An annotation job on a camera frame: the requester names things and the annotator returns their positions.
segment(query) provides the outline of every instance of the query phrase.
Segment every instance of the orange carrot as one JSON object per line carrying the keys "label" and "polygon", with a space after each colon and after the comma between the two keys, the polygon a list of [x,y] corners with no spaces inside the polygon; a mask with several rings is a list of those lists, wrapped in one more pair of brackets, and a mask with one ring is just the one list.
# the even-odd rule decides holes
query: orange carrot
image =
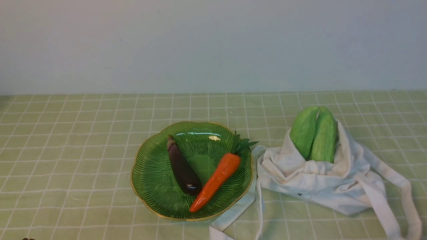
{"label": "orange carrot", "polygon": [[197,212],[210,201],[221,185],[239,168],[241,162],[239,156],[240,152],[246,147],[252,146],[256,143],[257,142],[249,142],[249,139],[241,140],[239,134],[234,134],[231,151],[224,154],[221,158],[215,172],[212,174],[211,178],[209,178],[208,182],[202,188],[202,191],[197,195],[191,205],[190,212]]}

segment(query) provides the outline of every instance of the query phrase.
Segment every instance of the white wall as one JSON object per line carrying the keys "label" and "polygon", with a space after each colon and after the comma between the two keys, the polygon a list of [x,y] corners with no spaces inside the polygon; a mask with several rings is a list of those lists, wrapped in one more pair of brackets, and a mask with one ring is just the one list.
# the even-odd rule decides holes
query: white wall
{"label": "white wall", "polygon": [[427,88],[427,0],[1,0],[0,94]]}

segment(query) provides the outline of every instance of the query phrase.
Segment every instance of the green plate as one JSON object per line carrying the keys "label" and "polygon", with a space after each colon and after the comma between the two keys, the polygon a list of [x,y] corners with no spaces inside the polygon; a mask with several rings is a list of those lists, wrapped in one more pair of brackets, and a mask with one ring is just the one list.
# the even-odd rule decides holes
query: green plate
{"label": "green plate", "polygon": [[131,184],[148,209],[174,220],[205,220],[229,209],[249,189],[252,181],[252,154],[249,147],[241,153],[239,169],[224,182],[202,209],[190,213],[196,197],[185,195],[173,175],[166,149],[173,135],[182,154],[203,186],[215,171],[221,157],[230,151],[234,133],[217,123],[175,123],[145,141],[135,158]]}

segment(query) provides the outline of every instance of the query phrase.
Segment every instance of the white tote bag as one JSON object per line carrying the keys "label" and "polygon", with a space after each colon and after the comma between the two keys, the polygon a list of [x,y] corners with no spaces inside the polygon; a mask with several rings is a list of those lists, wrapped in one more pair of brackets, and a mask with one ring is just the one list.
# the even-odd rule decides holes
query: white tote bag
{"label": "white tote bag", "polygon": [[[421,220],[412,200],[410,182],[368,148],[354,141],[342,124],[337,122],[339,138],[333,164],[306,161],[291,141],[290,130],[282,147],[267,149],[257,146],[253,155],[259,156],[258,179],[252,182],[243,198],[211,223],[210,239],[233,240],[222,231],[254,201],[257,190],[260,197],[260,228],[255,239],[258,240],[263,225],[261,188],[265,188],[323,205],[345,215],[373,208],[388,239],[420,240]],[[384,182],[378,174],[371,171],[371,167],[401,190],[402,207],[408,221],[408,234],[405,238],[401,236],[398,222],[387,203]]]}

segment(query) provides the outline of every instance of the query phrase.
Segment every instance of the eggplant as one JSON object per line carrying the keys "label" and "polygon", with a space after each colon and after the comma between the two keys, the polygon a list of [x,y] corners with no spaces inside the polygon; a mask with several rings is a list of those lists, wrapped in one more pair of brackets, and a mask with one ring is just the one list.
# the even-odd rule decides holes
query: eggplant
{"label": "eggplant", "polygon": [[175,180],[182,192],[188,196],[197,196],[202,190],[202,181],[188,164],[171,135],[167,139],[167,152]]}

